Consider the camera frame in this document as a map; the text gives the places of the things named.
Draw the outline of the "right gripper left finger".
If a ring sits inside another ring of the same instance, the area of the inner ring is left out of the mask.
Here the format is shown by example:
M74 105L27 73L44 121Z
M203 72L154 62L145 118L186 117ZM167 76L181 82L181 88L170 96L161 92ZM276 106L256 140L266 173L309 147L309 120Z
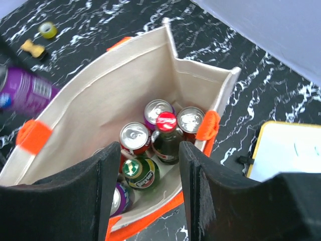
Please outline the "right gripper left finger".
M114 142L31 185L1 187L1 240L105 240L119 164Z

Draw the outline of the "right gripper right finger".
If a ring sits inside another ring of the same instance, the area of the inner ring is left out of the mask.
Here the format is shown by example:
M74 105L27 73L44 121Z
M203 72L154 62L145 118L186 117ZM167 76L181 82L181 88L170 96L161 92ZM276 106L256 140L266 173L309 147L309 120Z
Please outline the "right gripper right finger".
M320 174L257 182L189 142L179 158L190 240L320 240Z

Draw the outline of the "green glass bottle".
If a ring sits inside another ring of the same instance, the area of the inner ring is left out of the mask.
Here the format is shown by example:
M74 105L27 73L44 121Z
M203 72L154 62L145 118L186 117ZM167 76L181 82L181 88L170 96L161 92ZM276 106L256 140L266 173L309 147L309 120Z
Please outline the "green glass bottle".
M152 190L160 182L159 167L150 158L126 160L122 166L122 173L128 185L138 191Z

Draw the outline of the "red cola can back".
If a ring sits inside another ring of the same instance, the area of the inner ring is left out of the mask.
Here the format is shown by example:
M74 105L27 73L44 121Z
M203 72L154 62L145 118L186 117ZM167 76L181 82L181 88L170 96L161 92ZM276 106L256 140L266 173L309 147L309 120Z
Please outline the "red cola can back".
M121 147L129 154L148 157L151 131L145 124L141 122L127 123L120 131L119 140Z

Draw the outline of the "red cola can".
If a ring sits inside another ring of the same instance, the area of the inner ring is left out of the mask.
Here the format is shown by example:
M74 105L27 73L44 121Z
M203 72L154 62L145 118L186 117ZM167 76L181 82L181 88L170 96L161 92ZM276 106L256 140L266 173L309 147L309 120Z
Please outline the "red cola can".
M196 134L204 117L205 113L194 106L185 107L178 113L178 126L183 131L186 141L195 143Z
M148 157L151 131L145 124L141 122L127 123L120 131L119 140L121 147L129 154Z

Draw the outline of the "beige canvas bag orange handles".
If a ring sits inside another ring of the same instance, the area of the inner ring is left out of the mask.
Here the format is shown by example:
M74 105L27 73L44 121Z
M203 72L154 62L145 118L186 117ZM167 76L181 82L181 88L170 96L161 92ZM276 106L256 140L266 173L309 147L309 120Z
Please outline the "beige canvas bag orange handles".
M121 129L142 123L145 106L155 99L176 111L194 106L205 112L194 146L209 155L219 128L214 118L223 114L240 72L178 58L164 22L98 57L23 125L1 187L31 185L120 144ZM120 162L124 154L120 144ZM128 212L109 218L105 240L126 240L183 203L179 165L160 164L159 172L155 189L137 192Z

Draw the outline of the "glass cola bottle red cap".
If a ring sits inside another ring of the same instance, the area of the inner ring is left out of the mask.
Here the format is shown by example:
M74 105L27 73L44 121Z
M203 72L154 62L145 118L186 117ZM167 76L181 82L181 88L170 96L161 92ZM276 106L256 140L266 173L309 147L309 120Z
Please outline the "glass cola bottle red cap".
M168 111L156 118L156 130L151 136L151 146L159 160L166 165L179 162L179 146L184 140L183 131L178 127L176 116Z

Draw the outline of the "purple soda can front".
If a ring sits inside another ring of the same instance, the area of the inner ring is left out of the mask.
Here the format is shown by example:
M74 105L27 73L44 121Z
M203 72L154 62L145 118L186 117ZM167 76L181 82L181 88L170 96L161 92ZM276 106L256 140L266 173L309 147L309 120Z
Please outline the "purple soda can front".
M18 67L1 66L1 110L39 115L60 90Z

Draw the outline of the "purple soda can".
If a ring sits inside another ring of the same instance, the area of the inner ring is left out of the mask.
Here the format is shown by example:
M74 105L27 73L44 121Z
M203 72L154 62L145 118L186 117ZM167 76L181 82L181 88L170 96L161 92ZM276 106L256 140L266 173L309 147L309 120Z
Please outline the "purple soda can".
M1 110L39 115L60 90L18 67L1 66Z
M174 107L167 101L162 99L155 99L150 101L144 109L143 118L145 125L151 130L155 130L156 118L162 112L171 112L176 114Z
M128 185L117 182L113 195L110 217L118 216L131 209L134 200L135 194L133 190Z

